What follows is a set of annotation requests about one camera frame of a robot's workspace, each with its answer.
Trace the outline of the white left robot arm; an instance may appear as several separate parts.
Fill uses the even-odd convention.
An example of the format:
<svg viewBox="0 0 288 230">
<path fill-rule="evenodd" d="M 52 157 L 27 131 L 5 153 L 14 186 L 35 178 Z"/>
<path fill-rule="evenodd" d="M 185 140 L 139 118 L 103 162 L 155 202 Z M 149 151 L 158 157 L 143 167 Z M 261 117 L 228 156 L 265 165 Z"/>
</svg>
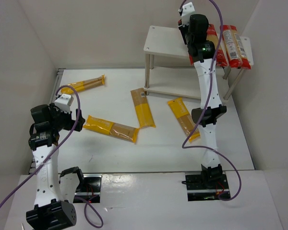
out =
<svg viewBox="0 0 288 230">
<path fill-rule="evenodd" d="M 59 132 L 63 129 L 79 132 L 85 119 L 80 109 L 76 109 L 76 120 L 73 120 L 71 112 L 54 103 L 32 108 L 31 116 L 34 120 L 32 128 L 36 132 L 30 132 L 28 142 L 36 162 L 36 198 L 34 208 L 26 212 L 26 221 L 35 230 L 63 230 L 75 226 L 74 205 L 60 189 Z"/>
</svg>

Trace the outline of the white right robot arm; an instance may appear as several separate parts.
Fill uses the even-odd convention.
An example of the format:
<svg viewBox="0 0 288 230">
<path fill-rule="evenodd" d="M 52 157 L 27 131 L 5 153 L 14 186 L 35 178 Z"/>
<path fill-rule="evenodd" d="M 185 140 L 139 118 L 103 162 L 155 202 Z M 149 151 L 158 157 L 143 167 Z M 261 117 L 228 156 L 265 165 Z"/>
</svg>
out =
<svg viewBox="0 0 288 230">
<path fill-rule="evenodd" d="M 192 119 L 200 132 L 204 155 L 201 163 L 200 183 L 211 187 L 220 181 L 223 170 L 216 153 L 216 122 L 227 108 L 221 102 L 216 81 L 217 45 L 207 40 L 209 22 L 202 14 L 191 14 L 186 25 L 179 29 L 187 46 L 190 62 L 199 79 L 201 105 L 192 109 Z"/>
</svg>

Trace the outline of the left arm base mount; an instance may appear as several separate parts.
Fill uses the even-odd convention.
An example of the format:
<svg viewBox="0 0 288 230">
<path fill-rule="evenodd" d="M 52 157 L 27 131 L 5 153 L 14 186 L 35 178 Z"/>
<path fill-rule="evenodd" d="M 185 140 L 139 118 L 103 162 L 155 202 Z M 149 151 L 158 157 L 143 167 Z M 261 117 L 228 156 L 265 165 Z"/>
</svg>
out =
<svg viewBox="0 0 288 230">
<path fill-rule="evenodd" d="M 84 182 L 78 186 L 75 196 L 81 197 L 90 203 L 100 203 L 101 174 L 84 174 Z"/>
</svg>

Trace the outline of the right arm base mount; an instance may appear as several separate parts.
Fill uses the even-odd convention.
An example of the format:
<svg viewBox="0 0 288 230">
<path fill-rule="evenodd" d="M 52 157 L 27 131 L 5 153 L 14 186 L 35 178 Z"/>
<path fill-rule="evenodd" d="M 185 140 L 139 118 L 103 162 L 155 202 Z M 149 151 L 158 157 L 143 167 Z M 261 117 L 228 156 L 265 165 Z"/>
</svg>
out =
<svg viewBox="0 0 288 230">
<path fill-rule="evenodd" d="M 187 173 L 181 183 L 186 186 L 188 201 L 219 200 L 218 196 L 221 196 L 223 199 L 231 198 L 225 174 L 220 179 L 205 184 L 200 174 Z"/>
</svg>

